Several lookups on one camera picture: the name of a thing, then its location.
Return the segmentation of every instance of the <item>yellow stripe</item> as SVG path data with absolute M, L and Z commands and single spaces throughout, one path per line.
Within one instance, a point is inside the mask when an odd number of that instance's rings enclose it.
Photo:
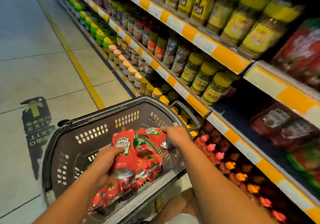
M 54 23 L 54 21 L 52 20 L 50 14 L 48 13 L 48 11 L 44 8 L 43 4 L 40 2 L 40 0 L 37 0 L 39 3 L 39 6 L 41 7 L 44 15 L 46 16 L 47 20 L 49 21 L 52 29 L 54 30 L 54 32 L 56 33 L 58 39 L 60 40 L 60 43 L 62 44 L 63 48 L 65 49 L 66 53 L 68 54 L 74 68 L 77 70 L 80 78 L 82 79 L 84 85 L 86 86 L 90 96 L 92 97 L 92 99 L 94 100 L 94 103 L 97 105 L 98 109 L 103 109 L 105 108 L 101 98 L 99 97 L 97 91 L 94 89 L 91 81 L 89 80 L 87 74 L 85 73 L 85 71 L 83 70 L 83 68 L 81 67 L 79 61 L 77 60 L 74 52 L 70 49 L 69 45 L 67 44 L 66 40 L 64 39 L 64 37 L 62 36 L 59 28 L 57 27 L 57 25 Z

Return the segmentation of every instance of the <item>jar with yellow lid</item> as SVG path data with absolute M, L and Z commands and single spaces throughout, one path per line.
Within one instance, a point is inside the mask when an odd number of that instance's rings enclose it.
M 92 37 L 95 39 L 97 36 L 97 31 L 98 31 L 99 27 L 96 23 L 91 23 L 91 28 L 90 28 L 90 32 Z
M 196 95 L 202 94 L 218 70 L 219 68 L 215 63 L 208 61 L 203 62 L 198 74 L 192 82 L 190 87 L 191 91 Z
M 179 110 L 176 106 L 172 106 L 171 109 L 175 114 L 179 114 Z
M 115 49 L 113 51 L 113 61 L 114 63 L 119 66 L 119 56 L 122 54 L 122 51 L 119 49 Z
M 141 95 L 145 95 L 146 94 L 146 87 L 147 87 L 147 84 L 149 84 L 150 82 L 148 81 L 147 78 L 145 77 L 142 77 L 141 78 L 141 81 L 140 81 L 140 94 Z
M 86 18 L 90 16 L 91 16 L 90 12 L 80 11 L 80 22 L 83 26 L 86 26 Z
M 154 89 L 155 89 L 154 86 L 151 83 L 148 83 L 146 85 L 146 94 L 145 95 L 152 96 L 152 92 Z
M 194 128 L 195 125 L 194 125 L 194 124 L 187 124 L 186 127 L 187 127 L 188 129 L 191 129 L 191 128 Z M 198 133 L 199 133 L 198 130 L 190 131 L 191 138 L 194 140 L 194 139 L 197 137 Z
M 109 45 L 109 57 L 111 60 L 114 60 L 113 52 L 117 49 L 117 46 L 114 44 Z
M 91 23 L 97 23 L 98 22 L 98 18 L 93 17 L 93 16 L 88 16 L 85 18 L 85 28 L 87 31 L 90 32 L 91 29 Z
M 127 56 L 127 55 L 120 55 L 119 56 L 119 68 L 121 70 L 123 70 L 123 61 L 125 61 L 125 60 L 129 60 L 129 56 Z
M 215 2 L 216 0 L 195 0 L 190 22 L 196 25 L 204 25 L 210 16 Z
M 170 91 L 168 93 L 168 97 L 170 99 L 170 102 L 173 102 L 179 98 L 179 94 L 176 91 Z
M 217 34 L 226 26 L 239 0 L 217 0 L 210 14 L 207 28 Z
M 96 34 L 96 39 L 97 39 L 97 44 L 100 46 L 103 46 L 103 40 L 105 39 L 106 36 L 110 34 L 109 30 L 106 29 L 98 29 L 97 34 Z
M 118 48 L 121 48 L 122 46 L 122 37 L 117 34 L 117 45 L 118 45 Z
M 221 40 L 231 46 L 238 46 L 254 25 L 268 1 L 240 0 L 237 9 L 232 13 L 220 36 Z
M 128 43 L 124 39 L 122 39 L 121 46 L 122 46 L 122 50 L 124 50 L 125 53 L 127 53 Z
M 203 58 L 199 53 L 191 53 L 189 56 L 189 60 L 181 74 L 180 81 L 183 84 L 189 86 L 193 82 L 195 76 L 197 75 L 200 66 L 202 65 L 202 62 Z
M 158 100 L 160 99 L 162 94 L 163 94 L 163 90 L 161 88 L 155 88 L 152 91 L 152 97 L 154 97 L 155 99 L 158 99 Z
M 178 117 L 182 120 L 182 122 L 187 125 L 188 124 L 188 119 L 186 117 L 184 117 L 183 115 L 181 114 L 178 114 Z
M 139 71 L 138 67 L 133 66 L 133 65 L 128 68 L 128 79 L 129 79 L 129 81 L 134 82 L 135 74 L 138 71 Z
M 109 55 L 109 46 L 112 45 L 113 42 L 109 39 L 109 37 L 105 37 L 102 43 L 103 50 Z
M 164 94 L 168 93 L 172 89 L 172 87 L 169 84 L 166 84 L 166 83 L 162 84 L 161 88 L 164 91 Z
M 146 76 L 146 73 L 144 73 L 144 72 L 135 73 L 135 75 L 134 75 L 134 86 L 136 88 L 140 88 L 141 79 L 142 79 L 142 77 L 145 77 L 145 76 Z
M 133 66 L 134 64 L 132 63 L 131 60 L 125 60 L 125 61 L 123 61 L 122 64 L 123 64 L 123 74 L 125 74 L 126 76 L 128 76 L 128 75 L 129 75 L 128 68 L 129 68 L 130 66 Z
M 271 1 L 263 11 L 239 47 L 250 59 L 257 59 L 268 48 L 274 46 L 285 33 L 287 24 L 295 20 L 302 6 L 291 7 L 284 1 Z
M 84 10 L 85 7 L 78 2 L 75 2 L 73 5 L 74 5 L 74 15 L 78 20 L 80 20 L 80 11 Z
M 164 104 L 164 105 L 167 105 L 169 106 L 169 103 L 170 103 L 170 99 L 168 96 L 166 95 L 161 95 L 159 100 Z
M 201 96 L 202 101 L 211 106 L 222 96 L 232 83 L 232 78 L 224 72 L 217 72 L 212 82 Z

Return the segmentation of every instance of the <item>basket handle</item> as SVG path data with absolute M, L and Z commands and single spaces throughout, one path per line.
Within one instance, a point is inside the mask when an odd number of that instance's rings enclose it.
M 199 123 L 199 121 L 197 120 L 197 118 L 190 112 L 190 110 L 184 105 L 182 104 L 182 102 L 176 100 L 174 101 L 169 107 L 173 107 L 174 105 L 179 105 L 180 108 L 182 108 L 188 115 L 189 117 L 192 119 L 192 121 L 194 122 L 195 124 L 195 127 L 193 128 L 190 128 L 190 129 L 187 129 L 188 131 L 194 131 L 194 130 L 197 130 L 197 129 L 200 129 L 201 128 L 201 125 Z

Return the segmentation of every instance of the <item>shelf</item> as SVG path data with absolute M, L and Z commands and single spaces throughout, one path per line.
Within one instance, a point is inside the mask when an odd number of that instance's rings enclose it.
M 255 164 L 314 222 L 320 223 L 320 201 L 311 186 L 287 161 L 284 153 L 257 135 L 250 123 L 236 109 L 236 102 L 222 100 L 214 105 L 207 120 L 241 153 Z
M 258 61 L 244 78 L 320 128 L 320 93 L 263 61 Z
M 91 8 L 99 13 L 106 21 L 109 18 L 107 12 L 96 5 L 92 0 L 84 0 Z M 198 98 L 178 82 L 178 78 L 162 65 L 142 44 L 140 44 L 128 31 L 123 29 L 112 17 L 109 18 L 109 26 L 113 28 L 135 51 L 142 56 L 158 74 L 172 86 L 202 117 L 209 113 L 209 107 L 205 106 Z
M 243 72 L 250 64 L 251 60 L 245 59 L 238 53 L 227 48 L 218 42 L 219 38 L 195 28 L 188 19 L 180 18 L 178 13 L 166 8 L 164 3 L 157 0 L 131 0 L 139 7 L 146 10 L 168 27 L 182 35 L 185 39 L 206 52 L 221 64 L 232 70 L 236 74 Z
M 58 0 L 61 5 L 66 9 L 67 13 L 70 15 L 72 20 L 77 24 L 78 28 L 86 35 L 86 37 L 90 40 L 90 42 L 93 44 L 93 46 L 96 48 L 96 50 L 99 52 L 99 54 L 105 58 L 105 60 L 109 63 L 109 65 L 114 69 L 114 71 L 118 74 L 120 79 L 126 84 L 126 86 L 129 88 L 133 94 L 138 97 L 141 96 L 140 92 L 135 88 L 135 86 L 128 80 L 128 78 L 123 74 L 123 72 L 120 70 L 120 68 L 114 64 L 112 60 L 108 58 L 108 55 L 104 52 L 104 50 L 97 44 L 97 42 L 93 39 L 91 34 L 79 23 L 77 18 L 70 12 L 66 4 L 62 0 Z

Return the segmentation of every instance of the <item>jar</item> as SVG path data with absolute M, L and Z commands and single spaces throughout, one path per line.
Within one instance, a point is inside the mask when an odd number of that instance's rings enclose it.
M 109 57 L 111 60 L 114 60 L 113 51 L 115 51 L 116 49 L 117 46 L 115 46 L 114 44 L 109 45 Z
M 239 0 L 217 0 L 210 14 L 207 28 L 208 30 L 220 34 L 226 26 L 233 10 Z
M 161 101 L 164 105 L 169 106 L 170 99 L 169 99 L 168 96 L 161 95 L 160 98 L 159 98 L 159 101 Z
M 144 70 L 144 66 L 146 64 L 146 61 L 141 56 L 138 56 L 138 58 L 139 58 L 139 60 L 138 60 L 138 68 L 139 68 L 139 71 L 142 72 Z
M 133 65 L 128 68 L 128 79 L 129 79 L 129 81 L 134 82 L 135 74 L 138 71 L 139 71 L 138 67 L 133 66 Z
M 128 75 L 129 75 L 128 68 L 129 68 L 130 66 L 133 66 L 134 64 L 132 63 L 131 60 L 125 60 L 125 61 L 123 61 L 122 64 L 123 64 L 123 74 L 125 74 L 126 76 L 128 76 Z
M 176 91 L 170 91 L 168 93 L 168 97 L 170 99 L 170 102 L 176 101 L 179 98 L 179 94 Z
M 121 55 L 121 51 L 119 49 L 115 49 L 113 51 L 113 61 L 114 63 L 119 66 L 119 56 Z
M 179 110 L 178 110 L 178 108 L 176 106 L 172 106 L 171 109 L 175 114 L 179 113 Z
M 204 25 L 210 16 L 215 2 L 216 0 L 195 0 L 190 22 L 196 25 Z
M 74 15 L 75 17 L 80 20 L 80 12 L 84 9 L 84 6 L 81 5 L 80 3 L 78 2 L 75 2 L 74 3 Z
M 240 52 L 250 59 L 257 59 L 282 37 L 287 24 L 295 20 L 300 12 L 301 7 L 290 7 L 285 2 L 271 1 L 243 40 L 239 47 Z
M 164 53 L 164 57 L 162 60 L 162 63 L 170 69 L 172 66 L 172 63 L 174 61 L 174 56 L 176 55 L 177 49 L 179 46 L 179 40 L 177 38 L 170 37 L 168 39 L 168 43 L 166 46 L 166 50 Z
M 97 31 L 98 31 L 99 27 L 96 23 L 91 23 L 91 28 L 90 28 L 90 32 L 92 37 L 95 39 L 97 36 Z
M 148 83 L 146 85 L 146 94 L 145 95 L 148 95 L 148 96 L 152 96 L 152 92 L 155 88 L 153 87 L 153 85 L 151 85 L 151 83 Z
M 133 64 L 134 64 L 135 66 L 138 65 L 138 61 L 139 61 L 138 52 L 136 52 L 136 51 L 134 51 L 134 50 L 131 51 L 131 60 L 132 60 L 132 62 L 133 62 Z
M 122 46 L 122 50 L 124 50 L 125 53 L 127 53 L 128 43 L 124 39 L 122 39 L 121 46 Z
M 154 56 L 162 62 L 166 52 L 167 39 L 163 36 L 158 36 L 157 46 L 155 48 Z
M 90 32 L 91 29 L 91 23 L 96 23 L 98 22 L 98 19 L 96 17 L 86 17 L 85 18 L 85 28 L 88 32 Z
M 123 15 L 122 15 L 122 27 L 125 30 L 128 30 L 128 22 L 129 22 L 129 15 L 130 13 L 127 10 L 123 11 Z
M 119 24 L 122 24 L 122 14 L 123 14 L 123 5 L 119 3 L 117 7 L 117 22 Z
M 201 68 L 196 75 L 190 87 L 191 92 L 196 95 L 202 94 L 210 83 L 212 76 L 218 71 L 214 63 L 205 61 L 202 63 Z
M 220 36 L 221 40 L 231 46 L 238 46 L 267 3 L 268 0 L 240 0 Z
M 80 22 L 83 26 L 86 26 L 86 18 L 91 16 L 90 12 L 80 11 Z
M 201 96 L 202 101 L 211 106 L 222 96 L 232 83 L 232 78 L 224 72 L 217 72 L 210 85 Z
M 143 34 L 143 19 L 139 17 L 136 22 L 134 23 L 134 31 L 133 36 L 139 42 L 142 41 L 142 34 Z
M 154 72 L 154 69 L 151 67 L 151 65 L 148 62 L 145 61 L 143 71 L 146 72 L 147 74 L 152 74 Z
M 129 56 L 129 58 L 131 58 L 131 56 L 132 56 L 132 47 L 130 46 L 130 44 L 128 44 L 128 48 L 126 50 L 126 54 L 127 54 L 127 56 Z
M 140 88 L 140 83 L 141 83 L 141 79 L 142 77 L 145 77 L 146 74 L 144 72 L 136 72 L 134 74 L 134 86 L 136 88 Z
M 119 34 L 117 34 L 117 45 L 118 45 L 118 48 L 121 48 L 122 46 L 122 37 L 120 37 Z
M 145 78 L 142 77 L 140 81 L 140 94 L 145 95 L 146 94 L 146 86 L 149 84 L 149 81 Z
M 136 23 L 137 20 L 137 15 L 135 12 L 132 12 L 129 16 L 129 20 L 128 20 L 128 32 L 131 35 L 134 35 L 134 24 Z
M 188 124 L 188 119 L 186 117 L 184 117 L 183 115 L 181 114 L 178 114 L 178 117 L 182 120 L 182 122 L 187 125 Z
M 166 83 L 162 84 L 161 88 L 164 91 L 164 94 L 168 93 L 172 89 L 172 87 L 169 84 L 166 84 Z
M 113 42 L 108 38 L 108 37 L 105 37 L 104 40 L 103 40 L 103 50 L 107 53 L 108 56 L 109 55 L 109 46 L 112 45 Z
M 117 20 L 117 2 L 116 1 L 112 1 L 111 5 L 112 5 L 112 17 L 115 20 Z
M 119 56 L 119 68 L 121 70 L 123 70 L 123 61 L 125 61 L 125 60 L 129 60 L 129 56 L 127 56 L 127 55 L 120 55 Z
M 110 31 L 108 31 L 106 29 L 103 29 L 103 30 L 98 29 L 97 33 L 96 33 L 97 44 L 99 44 L 100 46 L 103 46 L 103 40 L 109 34 L 110 34 Z
M 202 62 L 203 59 L 200 54 L 195 52 L 191 53 L 189 56 L 189 60 L 181 74 L 180 81 L 183 84 L 189 86 L 193 82 L 195 76 L 197 75 L 200 66 L 202 65 Z
M 143 29 L 142 45 L 146 48 L 148 47 L 150 31 L 151 31 L 151 20 L 146 23 L 146 25 L 144 26 L 144 29 Z
M 161 88 L 155 88 L 152 91 L 152 97 L 154 97 L 155 99 L 158 99 L 158 100 L 160 99 L 162 94 L 163 94 L 163 90 Z
M 177 77 L 181 76 L 181 73 L 187 63 L 188 56 L 190 55 L 189 48 L 185 45 L 180 45 L 177 50 L 177 54 L 174 57 L 171 72 Z

